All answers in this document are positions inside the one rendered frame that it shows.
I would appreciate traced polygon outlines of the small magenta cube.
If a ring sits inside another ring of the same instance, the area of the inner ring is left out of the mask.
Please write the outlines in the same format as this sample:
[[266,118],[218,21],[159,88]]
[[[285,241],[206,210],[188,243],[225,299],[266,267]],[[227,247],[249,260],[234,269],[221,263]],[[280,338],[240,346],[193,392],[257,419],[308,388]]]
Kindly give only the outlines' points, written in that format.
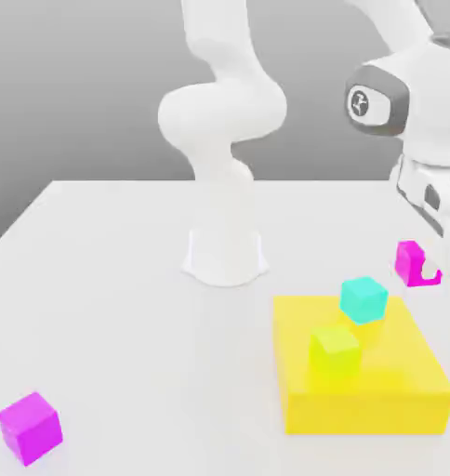
[[400,241],[397,245],[394,269],[407,287],[422,287],[438,285],[443,274],[437,271],[433,279],[422,276],[424,251],[414,240]]
[[0,411],[7,447],[25,467],[63,441],[58,412],[37,391]]

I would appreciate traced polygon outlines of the small cyan cube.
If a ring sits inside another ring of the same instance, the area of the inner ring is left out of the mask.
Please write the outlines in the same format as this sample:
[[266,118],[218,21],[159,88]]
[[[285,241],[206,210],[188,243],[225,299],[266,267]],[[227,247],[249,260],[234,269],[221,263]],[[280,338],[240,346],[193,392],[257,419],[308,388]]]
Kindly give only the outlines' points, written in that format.
[[384,318],[389,291],[373,278],[365,276],[344,281],[339,308],[358,325],[370,324]]

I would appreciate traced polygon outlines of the small yellow-green cube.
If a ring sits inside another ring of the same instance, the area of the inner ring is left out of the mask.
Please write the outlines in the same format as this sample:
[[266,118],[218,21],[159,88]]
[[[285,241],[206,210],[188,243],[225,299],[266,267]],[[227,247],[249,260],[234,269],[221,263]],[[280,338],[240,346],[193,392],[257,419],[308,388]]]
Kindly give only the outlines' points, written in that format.
[[309,371],[319,384],[335,384],[354,378],[361,367],[359,339],[343,324],[315,326],[309,344]]

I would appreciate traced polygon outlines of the large yellow box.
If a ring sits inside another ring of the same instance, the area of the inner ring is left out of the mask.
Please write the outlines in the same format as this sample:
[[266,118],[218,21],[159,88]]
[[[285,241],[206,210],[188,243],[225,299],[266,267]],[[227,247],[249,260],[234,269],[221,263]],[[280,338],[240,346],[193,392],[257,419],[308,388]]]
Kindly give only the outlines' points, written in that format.
[[[272,338],[288,434],[442,434],[450,416],[450,380],[400,297],[384,319],[357,325],[336,296],[278,296]],[[310,364],[312,331],[343,325],[363,349],[349,377]]]

